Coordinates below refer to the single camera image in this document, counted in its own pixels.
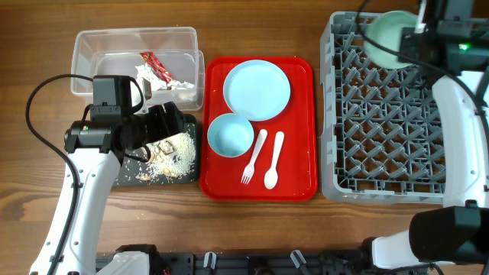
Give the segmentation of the mint green bowl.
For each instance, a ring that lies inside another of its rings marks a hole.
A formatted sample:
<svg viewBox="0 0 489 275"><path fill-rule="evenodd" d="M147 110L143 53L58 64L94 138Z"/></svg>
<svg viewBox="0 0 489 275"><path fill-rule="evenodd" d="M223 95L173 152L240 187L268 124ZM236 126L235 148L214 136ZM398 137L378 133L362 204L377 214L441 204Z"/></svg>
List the mint green bowl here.
<svg viewBox="0 0 489 275"><path fill-rule="evenodd" d="M367 26L365 36L389 50L399 51L402 29L415 27L416 19L417 16L408 11L389 11ZM368 42L364 43L364 51L375 65L385 69L397 70L410 66L410 63L399 62L393 54Z"/></svg>

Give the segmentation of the rice and food scraps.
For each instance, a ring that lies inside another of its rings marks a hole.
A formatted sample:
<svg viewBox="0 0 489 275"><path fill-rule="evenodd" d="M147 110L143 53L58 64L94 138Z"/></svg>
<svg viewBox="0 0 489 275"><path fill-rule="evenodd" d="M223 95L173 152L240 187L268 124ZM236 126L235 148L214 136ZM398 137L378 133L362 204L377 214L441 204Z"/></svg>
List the rice and food scraps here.
<svg viewBox="0 0 489 275"><path fill-rule="evenodd" d="M196 146L189 133L180 133L158 142L147 144L150 158L145 172L137 179L155 181L159 176L170 181L181 180L195 171Z"/></svg>

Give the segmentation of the white napkin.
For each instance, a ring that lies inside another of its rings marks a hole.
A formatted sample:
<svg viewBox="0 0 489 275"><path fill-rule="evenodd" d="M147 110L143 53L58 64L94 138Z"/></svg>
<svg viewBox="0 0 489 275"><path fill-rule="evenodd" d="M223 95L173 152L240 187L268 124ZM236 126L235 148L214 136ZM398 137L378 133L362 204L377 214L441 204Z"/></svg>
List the white napkin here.
<svg viewBox="0 0 489 275"><path fill-rule="evenodd" d="M162 80L147 64L136 66L137 80L147 80L151 84L151 89L153 91L157 90L175 90L175 89L192 89L195 87L194 84L189 82L180 82L177 80Z"/></svg>

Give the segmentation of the red snack wrapper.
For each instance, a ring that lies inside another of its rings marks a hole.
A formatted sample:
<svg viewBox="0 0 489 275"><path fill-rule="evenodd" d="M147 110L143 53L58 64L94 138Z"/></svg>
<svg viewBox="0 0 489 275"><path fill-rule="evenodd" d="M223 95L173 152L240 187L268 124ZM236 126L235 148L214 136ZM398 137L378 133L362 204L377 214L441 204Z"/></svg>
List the red snack wrapper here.
<svg viewBox="0 0 489 275"><path fill-rule="evenodd" d="M166 83L173 81L173 76L166 67L158 60L154 52L141 52L143 61L153 70L154 74Z"/></svg>

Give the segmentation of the light blue small bowl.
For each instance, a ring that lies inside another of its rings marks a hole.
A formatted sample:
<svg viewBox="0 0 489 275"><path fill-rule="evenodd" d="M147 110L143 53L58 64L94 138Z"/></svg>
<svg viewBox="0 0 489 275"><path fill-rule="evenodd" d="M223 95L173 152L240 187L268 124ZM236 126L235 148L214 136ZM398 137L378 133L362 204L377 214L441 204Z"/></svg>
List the light blue small bowl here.
<svg viewBox="0 0 489 275"><path fill-rule="evenodd" d="M207 142L219 156L234 158L246 153L254 141L254 129L246 118L226 113L215 118L207 131Z"/></svg>

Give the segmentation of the white plastic fork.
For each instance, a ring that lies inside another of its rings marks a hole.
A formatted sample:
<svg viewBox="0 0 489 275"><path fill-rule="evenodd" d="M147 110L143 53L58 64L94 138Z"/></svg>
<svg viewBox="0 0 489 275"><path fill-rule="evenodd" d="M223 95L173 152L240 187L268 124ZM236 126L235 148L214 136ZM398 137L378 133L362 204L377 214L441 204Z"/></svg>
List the white plastic fork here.
<svg viewBox="0 0 489 275"><path fill-rule="evenodd" d="M248 165L244 168L242 177L241 177L241 183L248 185L254 175L254 165L257 160L257 157L259 156L262 147L264 146L264 142L267 139L267 130L266 129L261 129L258 133L257 140L255 142L255 146L251 155L251 159L248 163Z"/></svg>

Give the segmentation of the light blue plate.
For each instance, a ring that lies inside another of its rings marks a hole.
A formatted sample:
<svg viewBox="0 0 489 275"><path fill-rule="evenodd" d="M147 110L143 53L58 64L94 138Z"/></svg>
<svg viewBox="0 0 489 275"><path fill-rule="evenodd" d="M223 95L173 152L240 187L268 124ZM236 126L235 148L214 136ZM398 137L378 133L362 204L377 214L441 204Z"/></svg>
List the light blue plate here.
<svg viewBox="0 0 489 275"><path fill-rule="evenodd" d="M249 121L266 121L286 108L291 85L279 66L265 60L248 60L225 77L223 96L235 114Z"/></svg>

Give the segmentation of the white plastic spoon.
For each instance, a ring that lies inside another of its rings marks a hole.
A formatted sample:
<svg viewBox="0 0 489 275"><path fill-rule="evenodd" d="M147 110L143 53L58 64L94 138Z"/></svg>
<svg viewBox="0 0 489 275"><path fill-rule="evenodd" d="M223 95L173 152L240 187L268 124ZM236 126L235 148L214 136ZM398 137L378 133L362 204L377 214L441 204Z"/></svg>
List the white plastic spoon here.
<svg viewBox="0 0 489 275"><path fill-rule="evenodd" d="M285 134L282 131L278 131L274 139L274 149L272 154L272 160L270 169L264 175L264 185L267 189L273 189L277 185L278 173L277 163L280 157L280 152L283 146Z"/></svg>

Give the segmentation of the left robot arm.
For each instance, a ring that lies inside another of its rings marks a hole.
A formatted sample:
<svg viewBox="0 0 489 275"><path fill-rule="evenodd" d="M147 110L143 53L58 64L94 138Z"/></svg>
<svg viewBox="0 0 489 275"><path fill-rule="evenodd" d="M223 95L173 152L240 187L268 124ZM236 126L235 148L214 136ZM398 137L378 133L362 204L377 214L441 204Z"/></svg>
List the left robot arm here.
<svg viewBox="0 0 489 275"><path fill-rule="evenodd" d="M60 150L36 130L32 134L66 164L60 198L32 274L94 274L99 232L108 195L127 152L184 130L187 116L173 102L142 113L132 103L130 76L88 79L93 103L72 123Z"/></svg>

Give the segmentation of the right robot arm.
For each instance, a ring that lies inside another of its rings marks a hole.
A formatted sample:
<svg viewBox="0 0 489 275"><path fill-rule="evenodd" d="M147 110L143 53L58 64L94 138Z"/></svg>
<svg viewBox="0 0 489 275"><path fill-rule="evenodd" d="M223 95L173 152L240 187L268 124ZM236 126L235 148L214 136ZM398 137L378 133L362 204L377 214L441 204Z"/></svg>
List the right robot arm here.
<svg viewBox="0 0 489 275"><path fill-rule="evenodd" d="M473 7L422 1L412 26L358 27L378 66L426 71L445 147L442 207L415 214L405 231L364 241L368 266L380 272L488 266L488 22Z"/></svg>

